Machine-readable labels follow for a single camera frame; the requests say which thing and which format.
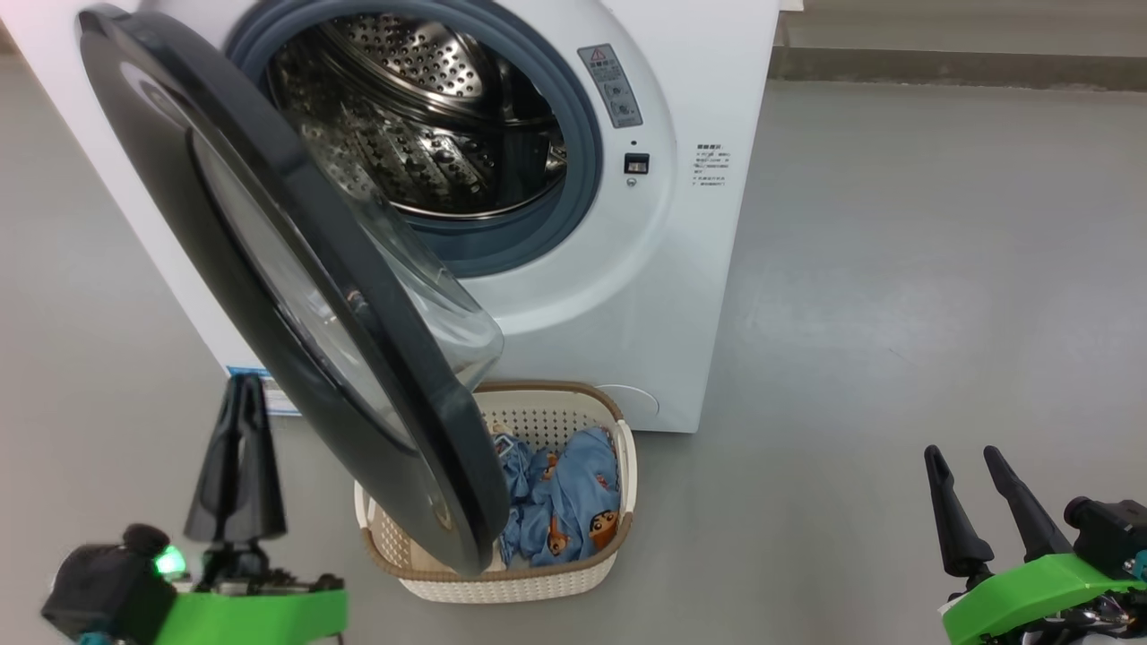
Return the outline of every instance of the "brown basket rim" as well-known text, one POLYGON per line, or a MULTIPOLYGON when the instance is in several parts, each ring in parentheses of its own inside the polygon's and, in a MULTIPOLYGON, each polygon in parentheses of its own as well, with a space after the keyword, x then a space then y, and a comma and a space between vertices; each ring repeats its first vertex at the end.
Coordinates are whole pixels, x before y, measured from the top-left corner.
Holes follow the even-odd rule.
MULTIPOLYGON (((485 393, 504 393, 504 391, 523 391, 523 390, 538 390, 538 391, 562 391, 562 393, 574 393, 584 394, 592 398, 595 398, 602 405, 604 405, 609 413, 614 415, 615 421, 624 421, 622 417, 622 410, 614 403, 614 399, 609 398, 609 395, 585 383, 577 383, 574 381, 496 381, 490 383, 483 383, 478 386, 474 394, 485 394, 485 393)), ((633 513, 629 512, 622 515, 621 526, 618 526, 617 535, 606 545, 604 549, 595 553, 592 558, 586 560, 576 560, 574 562, 565 562, 562 565, 553 565, 548 567, 536 567, 529 569, 516 569, 516 570, 504 570, 504 572, 487 572, 481 574, 476 577, 462 577, 453 572, 415 572, 414 569, 406 569, 403 567, 395 566, 390 560, 384 558, 382 553, 379 552, 379 546, 374 543, 374 537, 370 535, 370 527, 364 527, 362 541, 366 543, 367 554, 374 560, 374 564, 379 566, 383 572, 401 580, 408 580, 412 582, 501 582, 510 580, 528 580, 535 577, 548 577, 562 574, 570 574, 576 572, 582 572, 585 569, 591 569, 598 565, 604 562, 622 547, 622 543, 630 534, 630 528, 633 526, 633 513)))

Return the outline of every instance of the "green light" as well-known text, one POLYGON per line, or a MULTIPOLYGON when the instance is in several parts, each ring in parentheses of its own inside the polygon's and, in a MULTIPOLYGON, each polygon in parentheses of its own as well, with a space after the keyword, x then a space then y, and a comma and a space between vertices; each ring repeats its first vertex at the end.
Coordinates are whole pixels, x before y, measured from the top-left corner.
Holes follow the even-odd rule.
POLYGON ((155 559, 155 570, 164 577, 179 577, 187 573, 187 561, 174 544, 167 545, 155 559))

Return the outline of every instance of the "washing machine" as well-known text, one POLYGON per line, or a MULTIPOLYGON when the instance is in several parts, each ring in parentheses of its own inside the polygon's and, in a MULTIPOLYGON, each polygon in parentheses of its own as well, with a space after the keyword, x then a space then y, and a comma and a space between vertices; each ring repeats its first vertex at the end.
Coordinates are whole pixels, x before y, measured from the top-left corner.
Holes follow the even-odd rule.
POLYGON ((0 7, 214 357, 442 561, 505 523, 478 381, 697 430, 778 0, 0 7))

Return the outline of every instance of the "blue cloth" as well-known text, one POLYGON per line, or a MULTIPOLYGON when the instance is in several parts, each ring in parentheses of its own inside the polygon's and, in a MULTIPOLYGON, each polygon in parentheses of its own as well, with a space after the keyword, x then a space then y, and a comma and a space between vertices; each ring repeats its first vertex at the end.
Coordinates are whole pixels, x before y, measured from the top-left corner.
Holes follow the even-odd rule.
POLYGON ((561 456, 539 450, 529 471, 533 488, 522 507, 520 547, 532 566, 580 560, 609 544, 622 499, 617 456, 603 429, 578 430, 561 456))
POLYGON ((509 521, 502 529, 500 550, 502 562, 509 566, 522 534, 522 504, 530 495, 530 446, 514 435, 494 435, 494 451, 501 460, 506 489, 509 492, 509 521))

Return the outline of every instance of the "gray sticker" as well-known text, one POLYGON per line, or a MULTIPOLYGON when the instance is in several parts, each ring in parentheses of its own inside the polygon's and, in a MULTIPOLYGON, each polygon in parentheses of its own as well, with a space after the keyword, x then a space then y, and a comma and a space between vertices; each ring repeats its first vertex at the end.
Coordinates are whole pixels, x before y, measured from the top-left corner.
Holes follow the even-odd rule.
POLYGON ((593 81, 598 84, 598 92, 606 102, 614 127, 641 125, 641 109, 638 108, 630 79, 625 78, 625 70, 622 69, 617 54, 614 54, 614 48, 609 45, 595 45, 582 47, 577 53, 582 56, 585 69, 590 70, 593 81))

